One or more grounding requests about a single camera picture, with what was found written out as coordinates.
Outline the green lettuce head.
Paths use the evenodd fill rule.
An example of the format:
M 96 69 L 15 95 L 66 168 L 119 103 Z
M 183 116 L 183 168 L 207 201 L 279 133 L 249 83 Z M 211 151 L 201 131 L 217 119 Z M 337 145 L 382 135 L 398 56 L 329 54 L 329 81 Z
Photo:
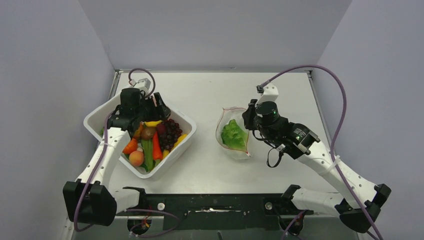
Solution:
M 246 151 L 248 142 L 248 133 L 245 132 L 236 122 L 231 119 L 221 131 L 221 140 L 229 149 Z

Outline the clear orange-zip bag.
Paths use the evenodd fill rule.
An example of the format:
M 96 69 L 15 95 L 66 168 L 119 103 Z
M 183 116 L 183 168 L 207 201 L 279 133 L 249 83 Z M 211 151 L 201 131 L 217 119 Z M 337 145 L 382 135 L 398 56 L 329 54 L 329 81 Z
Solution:
M 215 138 L 223 152 L 231 159 L 241 161 L 252 157 L 249 151 L 249 130 L 245 128 L 243 107 L 223 108 L 215 129 Z

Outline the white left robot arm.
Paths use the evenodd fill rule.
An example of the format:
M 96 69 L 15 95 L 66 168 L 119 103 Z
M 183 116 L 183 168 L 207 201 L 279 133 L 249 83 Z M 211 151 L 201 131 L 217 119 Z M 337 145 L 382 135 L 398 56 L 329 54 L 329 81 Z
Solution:
M 78 232 L 93 225 L 109 226 L 116 214 L 139 204 L 139 188 L 108 189 L 113 170 L 143 122 L 164 120 L 171 114 L 159 92 L 135 87 L 123 89 L 94 113 L 100 111 L 106 115 L 99 145 L 87 167 L 62 190 L 68 217 Z

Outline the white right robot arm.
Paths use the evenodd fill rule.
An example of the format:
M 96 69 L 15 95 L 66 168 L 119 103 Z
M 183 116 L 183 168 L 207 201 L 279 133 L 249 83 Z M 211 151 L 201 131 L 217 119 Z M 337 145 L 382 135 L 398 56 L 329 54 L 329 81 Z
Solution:
M 338 217 L 346 227 L 362 234 L 371 228 L 391 194 L 387 185 L 360 176 L 332 155 L 312 130 L 280 116 L 273 101 L 259 103 L 251 99 L 242 119 L 248 130 L 260 133 L 260 141 L 278 151 L 280 159 L 283 155 L 290 156 L 335 189 L 335 192 L 320 192 L 291 184 L 281 199 L 286 213 L 307 210 Z

